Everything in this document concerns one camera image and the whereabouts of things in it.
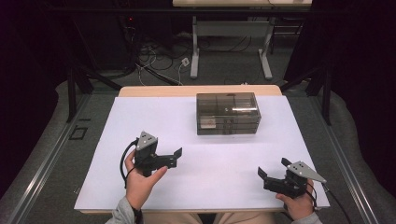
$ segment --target hand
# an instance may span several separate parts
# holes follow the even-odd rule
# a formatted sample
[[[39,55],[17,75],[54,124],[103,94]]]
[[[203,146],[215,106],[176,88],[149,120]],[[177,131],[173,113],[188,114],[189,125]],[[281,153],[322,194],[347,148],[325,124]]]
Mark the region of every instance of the hand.
[[[134,168],[132,159],[134,158],[136,150],[132,151],[125,159],[125,167],[129,172]],[[165,175],[168,168],[166,166],[157,170],[154,174],[149,177],[145,177],[136,168],[128,174],[126,184],[126,199],[129,204],[136,210],[140,210],[143,204],[148,199],[154,185]]]
[[[308,184],[306,185],[306,189],[309,193],[312,194],[312,187],[314,186],[314,182],[311,179],[308,179],[307,182]],[[295,199],[278,193],[276,195],[276,198],[285,203],[285,205],[288,207],[289,214],[291,218],[293,218],[293,220],[308,217],[314,212],[312,199],[307,193]]]

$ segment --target floor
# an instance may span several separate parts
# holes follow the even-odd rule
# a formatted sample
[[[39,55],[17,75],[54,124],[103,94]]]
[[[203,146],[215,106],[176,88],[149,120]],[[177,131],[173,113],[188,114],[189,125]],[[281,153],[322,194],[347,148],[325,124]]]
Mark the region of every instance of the floor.
[[[147,47],[152,47],[152,49],[142,51],[141,63],[183,85],[282,85],[283,74],[296,39],[280,36],[276,41],[274,54],[269,56],[269,64],[274,75],[272,80],[266,80],[263,77],[257,51],[263,43],[260,38],[200,39],[202,50],[199,76],[196,79],[190,79],[189,67],[181,65],[181,60],[184,58],[191,60],[191,42],[182,38],[177,41],[173,50],[154,48],[154,44],[148,42]],[[229,49],[234,47],[237,49],[230,52]],[[135,70],[128,76],[117,76],[119,73],[120,71],[102,71],[104,76],[116,77],[112,80],[122,86],[167,85],[145,71],[139,73]],[[111,90],[96,80],[92,80],[92,84],[95,90],[91,95],[78,95],[79,111],[70,123],[65,122],[68,116],[66,83],[57,88],[60,97],[59,104],[47,129],[43,132],[20,174],[0,201],[0,223],[97,223],[105,222],[109,218],[108,215],[82,215],[73,210],[78,196],[78,186],[83,182],[86,171],[89,169],[95,145],[106,123],[106,115],[111,109],[114,97],[118,94],[117,91]],[[329,131],[322,123],[318,114],[320,97],[306,97],[305,86],[306,83],[302,83],[284,94],[290,99],[290,106],[295,112],[313,161],[318,165],[319,171],[333,180],[330,186],[335,189],[334,192],[342,195],[340,201],[353,218],[352,223],[370,223],[367,222],[367,217],[371,218],[370,212],[367,217],[362,215],[363,212],[360,211],[347,184],[336,183],[337,180],[344,181],[347,172],[343,171],[340,163],[337,163],[342,156],[334,156],[334,142],[338,141],[334,139],[341,139],[340,142],[344,144],[345,138],[340,136],[340,132],[334,134],[332,130]],[[335,96],[332,103],[342,106],[343,102]],[[336,116],[337,113],[334,112],[332,119],[335,122],[340,120]],[[350,125],[350,129],[354,130],[353,122]],[[70,140],[70,135],[76,127],[89,128],[90,131],[84,137],[85,141]],[[320,212],[320,218],[323,221],[329,221],[327,223],[347,223],[339,206],[333,199],[329,198],[329,200],[332,208]]]

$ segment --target person's left hand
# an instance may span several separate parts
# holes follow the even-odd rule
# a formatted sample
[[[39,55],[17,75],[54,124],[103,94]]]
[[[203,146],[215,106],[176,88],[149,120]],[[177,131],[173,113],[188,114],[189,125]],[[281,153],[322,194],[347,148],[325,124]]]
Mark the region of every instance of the person's left hand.
[[[140,210],[148,199],[152,188],[165,175],[168,168],[164,166],[151,176],[145,177],[137,168],[134,169],[133,159],[135,152],[136,150],[132,151],[124,161],[128,172],[133,169],[132,172],[128,174],[126,199],[134,209]]]

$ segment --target wooden table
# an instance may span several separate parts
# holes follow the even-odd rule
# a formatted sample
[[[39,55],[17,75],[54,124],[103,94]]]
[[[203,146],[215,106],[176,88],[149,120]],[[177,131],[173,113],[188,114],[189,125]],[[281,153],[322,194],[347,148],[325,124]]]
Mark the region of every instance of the wooden table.
[[[199,92],[255,92],[262,114],[256,134],[197,135]],[[315,169],[278,86],[125,87],[108,116],[76,210],[95,214],[116,208],[125,195],[120,157],[142,131],[158,137],[158,155],[183,147],[177,168],[156,184],[143,206],[146,213],[281,211],[283,203],[262,188],[258,167],[271,177],[284,178],[286,167],[280,161],[285,157]],[[323,187],[316,184],[316,190],[318,206],[328,207]]]

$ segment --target white table surface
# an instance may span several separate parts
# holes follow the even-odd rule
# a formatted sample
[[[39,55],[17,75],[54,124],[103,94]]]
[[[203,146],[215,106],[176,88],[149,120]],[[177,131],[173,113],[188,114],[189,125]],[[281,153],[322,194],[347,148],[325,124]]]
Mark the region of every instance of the white table surface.
[[[125,195],[120,175],[124,149],[142,131],[159,138],[158,155],[183,147],[143,206],[145,212],[276,211],[283,203],[263,189],[260,166],[284,178],[280,161],[304,161],[315,170],[285,96],[257,96],[262,120],[256,134],[197,135],[195,97],[117,97],[109,114],[75,209],[106,213]],[[318,206],[328,207],[315,182]]]

